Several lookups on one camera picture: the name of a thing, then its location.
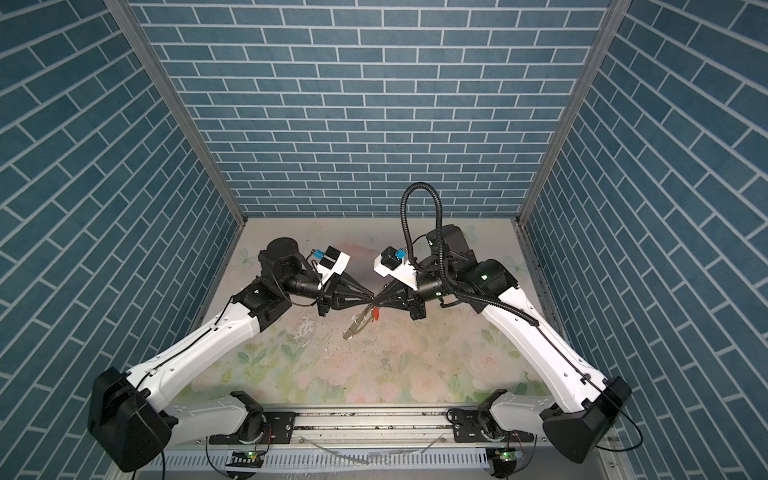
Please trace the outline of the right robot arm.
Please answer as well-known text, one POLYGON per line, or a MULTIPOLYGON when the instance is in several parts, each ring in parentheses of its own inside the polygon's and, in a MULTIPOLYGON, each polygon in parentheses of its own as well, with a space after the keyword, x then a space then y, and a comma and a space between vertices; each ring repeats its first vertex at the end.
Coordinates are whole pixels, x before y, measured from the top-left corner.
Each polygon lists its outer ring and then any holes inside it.
POLYGON ((426 236, 429 256, 411 263, 407 251, 386 248, 374 270, 389 283, 377 307, 426 316, 428 301, 449 295, 468 304, 515 345, 549 391, 527 397, 497 389, 477 408, 476 424, 491 441, 524 432, 545 438, 564 457, 583 462, 623 414, 630 386, 590 365, 537 311, 517 279, 497 260, 477 261, 455 225, 426 236))

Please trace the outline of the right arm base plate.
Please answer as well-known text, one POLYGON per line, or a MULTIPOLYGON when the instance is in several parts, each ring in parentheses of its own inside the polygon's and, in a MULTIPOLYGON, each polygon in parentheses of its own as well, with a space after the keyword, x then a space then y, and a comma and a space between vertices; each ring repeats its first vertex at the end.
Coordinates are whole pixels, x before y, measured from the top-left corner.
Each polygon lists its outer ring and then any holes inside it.
POLYGON ((445 417, 457 443, 500 443, 507 440, 526 443, 534 440, 534 435, 528 432, 503 430, 488 413, 478 410, 449 408, 445 417))

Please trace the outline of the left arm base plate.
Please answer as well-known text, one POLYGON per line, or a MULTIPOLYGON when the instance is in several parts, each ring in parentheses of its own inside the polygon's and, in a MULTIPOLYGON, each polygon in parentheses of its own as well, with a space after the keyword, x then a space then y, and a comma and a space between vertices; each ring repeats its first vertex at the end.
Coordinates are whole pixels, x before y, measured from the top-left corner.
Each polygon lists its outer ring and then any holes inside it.
POLYGON ((240 432, 229 435, 214 435, 208 439, 211 445, 287 445, 291 442, 297 413, 290 411, 266 412, 255 430, 252 440, 244 440, 240 432))

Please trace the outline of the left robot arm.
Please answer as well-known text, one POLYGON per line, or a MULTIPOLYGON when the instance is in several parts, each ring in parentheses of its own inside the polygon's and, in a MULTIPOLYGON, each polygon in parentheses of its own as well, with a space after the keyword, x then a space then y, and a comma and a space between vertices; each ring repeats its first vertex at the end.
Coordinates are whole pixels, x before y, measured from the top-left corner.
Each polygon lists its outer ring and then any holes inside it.
POLYGON ((329 246, 307 256, 281 237, 258 254, 261 272, 232 295, 213 319, 168 349, 124 372, 110 367, 93 382, 87 429, 123 472, 135 472, 165 449, 200 437, 226 435, 259 443, 264 408, 243 391, 174 411, 172 401, 195 377, 232 349, 262 334, 291 307, 320 315, 372 302, 374 294, 345 269, 350 257, 329 246))

